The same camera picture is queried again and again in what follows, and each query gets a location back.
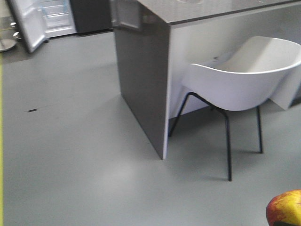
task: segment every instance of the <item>black cabinet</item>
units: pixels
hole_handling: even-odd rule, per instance
[[[77,33],[111,28],[110,0],[70,0]]]

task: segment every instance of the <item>white refrigerator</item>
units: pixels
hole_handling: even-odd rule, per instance
[[[69,0],[7,0],[28,52],[51,37],[76,33]]]

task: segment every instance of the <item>white chair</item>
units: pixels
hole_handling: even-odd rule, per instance
[[[182,84],[186,94],[172,135],[189,96],[195,96],[225,117],[228,180],[232,180],[229,111],[257,108],[260,153],[263,153],[260,108],[291,69],[301,64],[301,45],[283,39],[255,36],[248,39],[227,62],[214,68],[191,64]]]

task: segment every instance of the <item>black metal chair leg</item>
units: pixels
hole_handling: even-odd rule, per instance
[[[262,142],[262,129],[261,129],[261,115],[260,115],[260,107],[256,107],[257,112],[257,124],[258,124],[258,137],[259,137],[259,153],[263,153],[263,142]]]
[[[226,122],[226,139],[227,139],[227,160],[228,160],[228,180],[232,181],[232,160],[231,160],[231,139],[230,139],[230,121],[229,117],[224,114]]]
[[[173,135],[175,126],[178,124],[178,121],[179,121],[179,119],[181,117],[182,111],[183,111],[183,109],[184,109],[184,107],[186,105],[186,102],[187,102],[187,100],[188,100],[188,98],[189,98],[190,95],[192,95],[192,92],[189,92],[189,93],[186,94],[185,99],[183,100],[181,108],[180,108],[180,110],[178,112],[178,115],[177,115],[177,117],[176,117],[176,119],[174,121],[174,124],[173,124],[172,128],[169,131],[169,134],[168,134],[169,137],[171,137]]]
[[[174,124],[173,124],[173,126],[172,126],[172,128],[171,128],[171,130],[170,130],[170,132],[169,132],[169,134],[168,134],[168,136],[169,136],[169,137],[172,136],[173,131],[174,131],[174,129],[175,129],[175,127],[176,127],[176,125],[177,125],[177,123],[178,123],[180,117],[181,117],[182,111],[183,111],[183,109],[184,109],[184,107],[185,107],[185,105],[186,105],[186,102],[187,102],[187,100],[188,100],[188,98],[189,98],[190,95],[192,95],[192,96],[198,98],[199,100],[203,101],[204,103],[208,104],[208,105],[211,107],[211,110],[212,110],[212,109],[215,109],[215,110],[217,110],[219,113],[221,113],[221,114],[225,117],[225,124],[226,124],[226,139],[227,139],[228,180],[229,180],[229,181],[232,181],[232,163],[231,163],[232,161],[231,161],[230,121],[229,121],[229,117],[228,117],[228,115],[226,114],[226,111],[225,111],[225,110],[223,110],[223,109],[221,109],[221,108],[219,108],[219,107],[217,107],[217,106],[211,104],[210,102],[208,102],[207,100],[205,100],[205,99],[203,99],[201,96],[199,96],[198,94],[196,94],[196,93],[194,93],[194,92],[189,92],[189,93],[186,94],[185,99],[184,99],[183,102],[182,102],[181,108],[180,108],[180,110],[179,110],[179,112],[178,112],[178,115],[177,115],[177,117],[176,117],[176,119],[175,119],[175,121],[174,121]]]

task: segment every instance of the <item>apple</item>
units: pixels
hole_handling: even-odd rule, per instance
[[[301,189],[274,197],[267,205],[266,214],[269,226],[301,226]]]

